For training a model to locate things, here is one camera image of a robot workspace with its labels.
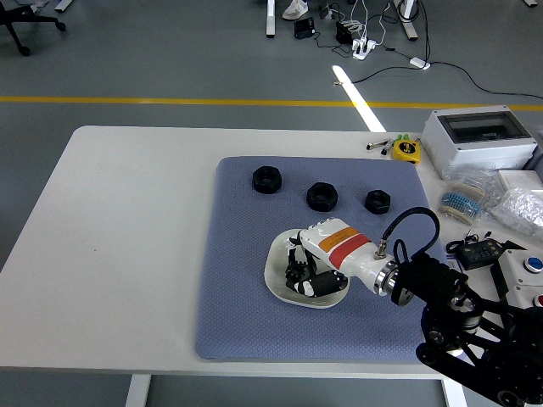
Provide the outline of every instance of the table leg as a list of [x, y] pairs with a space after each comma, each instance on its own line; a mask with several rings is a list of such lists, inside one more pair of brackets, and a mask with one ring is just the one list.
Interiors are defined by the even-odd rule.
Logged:
[[462, 385], [451, 379], [441, 381], [447, 407], [467, 407]]
[[[403, 0], [394, 0], [396, 9], [398, 9], [398, 5], [401, 4], [402, 1]], [[409, 41], [416, 41], [416, 39], [418, 39], [415, 27], [413, 27], [413, 24], [411, 22], [406, 21], [406, 19], [409, 19], [411, 9], [413, 8], [413, 4], [415, 2], [416, 0], [405, 0], [403, 1], [402, 7], [400, 7], [400, 21], [401, 24], [404, 26], [404, 30], [406, 31], [407, 39]]]
[[266, 20], [266, 36], [273, 38], [275, 36], [275, 0], [268, 0]]
[[132, 375], [125, 407], [145, 407], [151, 375]]
[[54, 8], [54, 11], [62, 13], [71, 4], [73, 0], [61, 0], [59, 5]]

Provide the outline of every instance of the white control box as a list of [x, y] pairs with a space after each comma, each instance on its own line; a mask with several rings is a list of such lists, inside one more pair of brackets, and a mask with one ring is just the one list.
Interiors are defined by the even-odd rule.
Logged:
[[461, 168], [521, 170], [537, 146], [507, 106], [434, 110], [421, 143], [443, 179]]
[[507, 303], [514, 307], [543, 307], [543, 256], [528, 250], [506, 250], [498, 260], [507, 286]]

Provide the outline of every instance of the red button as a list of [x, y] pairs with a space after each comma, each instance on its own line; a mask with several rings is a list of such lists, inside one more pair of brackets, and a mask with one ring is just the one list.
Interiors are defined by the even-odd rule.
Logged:
[[534, 298], [534, 305], [536, 307], [543, 307], [543, 294], [540, 294]]

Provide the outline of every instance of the red stripe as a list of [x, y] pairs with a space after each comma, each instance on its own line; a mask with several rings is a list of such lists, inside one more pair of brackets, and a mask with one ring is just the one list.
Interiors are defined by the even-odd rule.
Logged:
[[341, 263], [343, 263], [343, 260], [345, 260], [345, 257], [353, 253], [360, 246], [364, 246], [369, 241], [370, 239], [368, 239], [361, 233], [353, 236], [351, 239], [349, 239], [345, 243], [341, 243], [332, 251], [332, 253], [330, 254], [330, 263], [332, 263], [332, 265], [339, 270], [339, 267], [341, 266]]

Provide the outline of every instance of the robotic arm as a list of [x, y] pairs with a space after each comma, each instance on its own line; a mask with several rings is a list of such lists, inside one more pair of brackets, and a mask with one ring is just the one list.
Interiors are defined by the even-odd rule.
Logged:
[[[395, 242], [394, 255], [387, 254], [389, 235], [413, 214], [433, 220], [433, 239], [411, 259], [401, 240]], [[426, 254], [438, 236], [437, 216], [426, 208], [401, 214], [378, 245], [342, 220], [330, 218], [290, 238], [287, 286], [320, 297], [345, 289], [347, 277], [356, 276], [377, 295], [390, 294], [399, 306], [417, 296], [426, 303], [421, 319], [425, 342], [416, 351], [421, 362], [506, 407], [543, 403], [543, 309], [481, 298], [467, 285], [466, 275]], [[296, 261], [298, 248], [306, 262]], [[331, 270], [317, 274], [314, 257]], [[484, 318], [485, 312], [504, 318], [506, 327]], [[481, 331], [492, 339], [476, 335]], [[465, 358], [453, 355], [459, 350]]]

